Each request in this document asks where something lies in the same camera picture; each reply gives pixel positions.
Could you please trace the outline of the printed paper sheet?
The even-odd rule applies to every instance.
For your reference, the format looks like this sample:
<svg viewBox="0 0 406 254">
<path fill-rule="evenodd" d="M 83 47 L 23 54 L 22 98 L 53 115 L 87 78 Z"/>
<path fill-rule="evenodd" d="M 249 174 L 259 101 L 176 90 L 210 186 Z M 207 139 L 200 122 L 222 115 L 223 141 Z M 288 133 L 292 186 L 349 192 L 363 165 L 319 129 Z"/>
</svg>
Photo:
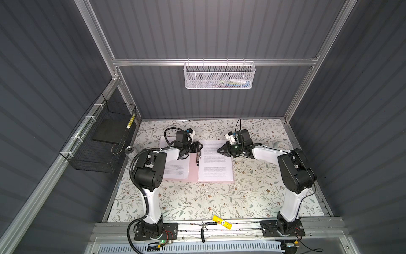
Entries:
<svg viewBox="0 0 406 254">
<path fill-rule="evenodd" d="M 201 158 L 199 159 L 199 182 L 234 182 L 231 157 L 226 157 L 217 150 L 226 144 L 226 140 L 201 140 Z"/>
<path fill-rule="evenodd" d="M 165 165 L 164 180 L 186 181 L 189 177 L 190 156 L 173 160 Z"/>
</svg>

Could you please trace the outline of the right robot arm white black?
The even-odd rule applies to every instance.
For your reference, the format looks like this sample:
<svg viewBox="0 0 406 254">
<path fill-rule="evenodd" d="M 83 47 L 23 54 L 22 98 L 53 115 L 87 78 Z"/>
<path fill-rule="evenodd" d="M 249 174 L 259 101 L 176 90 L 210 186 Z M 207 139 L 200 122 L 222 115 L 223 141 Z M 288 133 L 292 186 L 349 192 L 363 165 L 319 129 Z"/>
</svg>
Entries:
<svg viewBox="0 0 406 254">
<path fill-rule="evenodd" d="M 264 160 L 279 165 L 283 184 L 287 189 L 274 228 L 283 237 L 305 235 L 299 215 L 303 200 L 316 192 L 316 174 L 301 149 L 278 150 L 262 143 L 254 143 L 246 129 L 229 132 L 226 143 L 217 153 L 226 157 Z"/>
</svg>

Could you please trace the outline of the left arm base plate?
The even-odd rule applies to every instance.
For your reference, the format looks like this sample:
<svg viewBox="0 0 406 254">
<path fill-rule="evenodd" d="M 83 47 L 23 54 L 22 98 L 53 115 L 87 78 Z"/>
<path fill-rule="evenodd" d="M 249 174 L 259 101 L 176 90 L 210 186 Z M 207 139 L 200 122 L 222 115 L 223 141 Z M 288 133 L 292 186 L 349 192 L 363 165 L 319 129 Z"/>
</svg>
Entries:
<svg viewBox="0 0 406 254">
<path fill-rule="evenodd" d="M 149 224 L 142 221 L 135 227 L 135 241 L 176 240 L 178 237 L 177 223 Z"/>
</svg>

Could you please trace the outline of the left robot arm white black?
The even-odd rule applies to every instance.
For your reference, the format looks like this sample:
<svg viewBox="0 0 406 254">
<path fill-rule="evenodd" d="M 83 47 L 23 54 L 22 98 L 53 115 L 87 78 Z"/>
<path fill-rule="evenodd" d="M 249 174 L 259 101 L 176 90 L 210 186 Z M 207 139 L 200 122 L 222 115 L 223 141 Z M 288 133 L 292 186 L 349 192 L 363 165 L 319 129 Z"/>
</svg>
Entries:
<svg viewBox="0 0 406 254">
<path fill-rule="evenodd" d="M 144 216 L 136 219 L 143 235 L 155 238 L 162 234 L 163 215 L 156 191 L 163 181 L 167 162 L 185 159 L 189 154 L 201 151 L 203 145 L 193 140 L 194 135 L 193 129 L 167 128 L 163 134 L 166 147 L 143 149 L 132 159 L 130 180 L 144 199 Z"/>
</svg>

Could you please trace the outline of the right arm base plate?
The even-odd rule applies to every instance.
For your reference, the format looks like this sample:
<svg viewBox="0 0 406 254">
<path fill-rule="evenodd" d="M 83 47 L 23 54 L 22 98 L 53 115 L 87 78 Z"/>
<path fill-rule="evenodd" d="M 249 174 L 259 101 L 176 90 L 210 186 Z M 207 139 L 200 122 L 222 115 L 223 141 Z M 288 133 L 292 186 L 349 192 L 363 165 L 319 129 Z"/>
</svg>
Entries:
<svg viewBox="0 0 406 254">
<path fill-rule="evenodd" d="M 306 235 L 301 220 L 263 220 L 260 227 L 264 237 L 304 237 Z"/>
</svg>

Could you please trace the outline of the pink file folder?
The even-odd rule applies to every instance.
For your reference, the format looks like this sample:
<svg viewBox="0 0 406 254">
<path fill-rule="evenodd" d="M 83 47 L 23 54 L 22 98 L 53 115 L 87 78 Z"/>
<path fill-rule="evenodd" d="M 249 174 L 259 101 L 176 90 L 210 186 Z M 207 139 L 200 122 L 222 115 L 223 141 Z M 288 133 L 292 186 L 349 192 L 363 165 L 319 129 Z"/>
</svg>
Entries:
<svg viewBox="0 0 406 254">
<path fill-rule="evenodd" d="M 190 165 L 189 165 L 189 177 L 186 181 L 181 181 L 181 182 L 192 182 L 192 183 L 197 183 L 199 182 L 198 180 L 198 170 L 199 167 L 196 165 L 196 153 L 190 154 Z"/>
</svg>

